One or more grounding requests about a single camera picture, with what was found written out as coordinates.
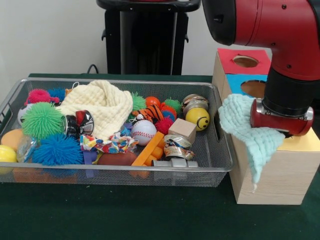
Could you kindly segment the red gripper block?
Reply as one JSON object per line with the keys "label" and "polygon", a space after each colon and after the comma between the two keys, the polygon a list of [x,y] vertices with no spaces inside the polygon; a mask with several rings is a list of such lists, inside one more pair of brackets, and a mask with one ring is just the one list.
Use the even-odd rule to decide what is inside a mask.
{"label": "red gripper block", "polygon": [[281,116],[268,111],[261,98],[255,98],[250,109],[250,124],[253,128],[271,128],[286,136],[304,136],[312,127],[314,110],[309,107],[300,117]]}

